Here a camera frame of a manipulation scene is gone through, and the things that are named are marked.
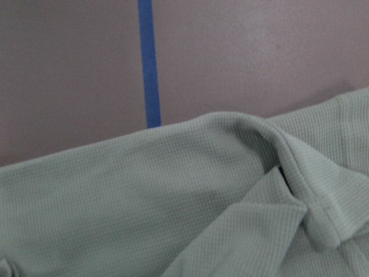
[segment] light green garment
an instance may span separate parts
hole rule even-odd
[[[369,88],[1,167],[0,213],[1,277],[369,276]]]

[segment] polo shirt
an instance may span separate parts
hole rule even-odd
[[[369,87],[1,167],[0,276],[369,276]]]

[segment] blue tape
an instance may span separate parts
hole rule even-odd
[[[148,128],[161,125],[157,85],[154,26],[151,0],[138,0],[142,71],[144,74],[145,108]]]

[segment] blue line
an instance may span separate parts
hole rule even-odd
[[[159,90],[157,85],[155,40],[151,0],[138,0],[142,71],[144,74],[145,108],[148,128],[161,125]]]

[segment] gray background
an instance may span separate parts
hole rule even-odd
[[[162,125],[369,86],[369,1],[153,0]],[[0,166],[146,129],[137,1],[0,1]]]

